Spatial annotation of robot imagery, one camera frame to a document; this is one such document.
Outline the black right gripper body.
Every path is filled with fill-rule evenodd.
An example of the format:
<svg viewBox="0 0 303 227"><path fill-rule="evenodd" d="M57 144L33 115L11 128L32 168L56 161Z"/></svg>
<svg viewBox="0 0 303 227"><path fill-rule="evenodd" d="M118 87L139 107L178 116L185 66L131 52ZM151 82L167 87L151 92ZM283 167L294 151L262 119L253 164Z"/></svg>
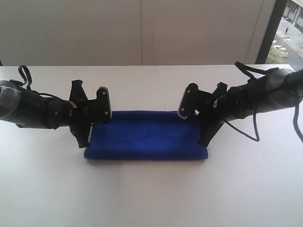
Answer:
<svg viewBox="0 0 303 227"><path fill-rule="evenodd" d="M208 135L218 122L218 116L215 113L214 102L217 98L225 95L227 84L219 82L213 93L205 92L199 89L194 83L194 109L199 112L201 135Z"/></svg>

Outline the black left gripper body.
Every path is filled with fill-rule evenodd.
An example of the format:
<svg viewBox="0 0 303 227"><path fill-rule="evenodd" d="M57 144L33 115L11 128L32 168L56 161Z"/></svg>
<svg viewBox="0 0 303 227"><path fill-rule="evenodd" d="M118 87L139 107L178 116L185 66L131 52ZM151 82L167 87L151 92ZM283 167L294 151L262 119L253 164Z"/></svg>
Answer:
<svg viewBox="0 0 303 227"><path fill-rule="evenodd" d="M82 80L71 82L69 128L77 142L88 142L92 124L97 120L96 99L89 100L82 87Z"/></svg>

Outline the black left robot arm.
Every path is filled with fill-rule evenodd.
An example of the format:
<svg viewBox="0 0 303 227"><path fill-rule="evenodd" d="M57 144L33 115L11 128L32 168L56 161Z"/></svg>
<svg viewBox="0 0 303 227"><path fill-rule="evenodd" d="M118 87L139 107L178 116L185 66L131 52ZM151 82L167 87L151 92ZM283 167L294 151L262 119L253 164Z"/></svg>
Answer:
<svg viewBox="0 0 303 227"><path fill-rule="evenodd" d="M69 127L79 148L89 144L93 121L88 115L89 100L82 81L71 83L69 100L32 90L32 77L27 66L18 67L23 81L0 82L0 119L19 128L51 129Z"/></svg>

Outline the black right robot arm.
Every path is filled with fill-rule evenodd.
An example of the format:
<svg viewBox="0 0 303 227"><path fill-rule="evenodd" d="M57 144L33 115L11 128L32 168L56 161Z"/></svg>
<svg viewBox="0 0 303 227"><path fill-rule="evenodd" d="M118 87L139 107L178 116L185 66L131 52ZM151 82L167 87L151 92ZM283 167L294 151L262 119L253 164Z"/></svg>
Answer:
<svg viewBox="0 0 303 227"><path fill-rule="evenodd" d="M228 88L220 82L212 93L204 93L198 105L199 144L208 146L224 124L237 119L287 108L298 108L303 100L303 71L270 68L261 70L236 62L235 66L249 77L246 84Z"/></svg>

